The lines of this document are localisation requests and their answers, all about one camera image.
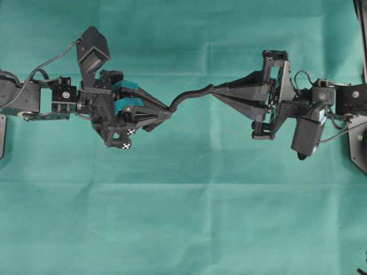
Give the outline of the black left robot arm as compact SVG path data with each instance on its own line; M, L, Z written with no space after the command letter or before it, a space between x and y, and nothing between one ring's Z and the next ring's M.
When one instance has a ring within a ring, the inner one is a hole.
M68 120L71 114L91 122L107 147L129 150L138 129L147 132L170 119L172 111L123 72L103 70L90 90L72 85L71 78L49 78L20 83L1 73L1 114L26 121Z

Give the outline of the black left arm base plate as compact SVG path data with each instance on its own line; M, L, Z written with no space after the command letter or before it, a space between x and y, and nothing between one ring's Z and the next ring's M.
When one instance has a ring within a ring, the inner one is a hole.
M6 135L7 135L7 117L1 114L0 117L0 159L5 155L6 148Z

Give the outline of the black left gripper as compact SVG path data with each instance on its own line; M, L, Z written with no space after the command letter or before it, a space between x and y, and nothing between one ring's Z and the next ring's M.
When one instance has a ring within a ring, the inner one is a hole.
M76 112L91 122L107 147L129 150L132 141L124 125L151 132L170 119L172 112L137 83L123 78L122 71L102 70L90 87L80 81ZM120 100L115 101L114 93Z

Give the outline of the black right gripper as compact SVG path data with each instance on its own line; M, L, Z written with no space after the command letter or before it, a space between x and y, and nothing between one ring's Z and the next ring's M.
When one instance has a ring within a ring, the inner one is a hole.
M304 115L310 101L302 97L290 77L286 51L265 50L263 68L231 82L215 86L214 96L252 123L252 138L273 140L288 118Z

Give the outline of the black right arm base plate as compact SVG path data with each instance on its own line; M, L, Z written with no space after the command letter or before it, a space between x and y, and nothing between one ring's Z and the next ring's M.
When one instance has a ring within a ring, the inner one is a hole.
M348 130L350 160L366 174L366 116L352 118Z

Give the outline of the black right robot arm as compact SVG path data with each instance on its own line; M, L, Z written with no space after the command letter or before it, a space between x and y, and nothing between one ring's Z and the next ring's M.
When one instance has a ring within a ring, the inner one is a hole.
M329 119L347 121L366 114L366 85L336 84L327 79L300 89L290 77L286 51L265 50L261 70L211 88L214 97L252 120L252 138L272 140L288 118L306 115L320 104L335 106Z

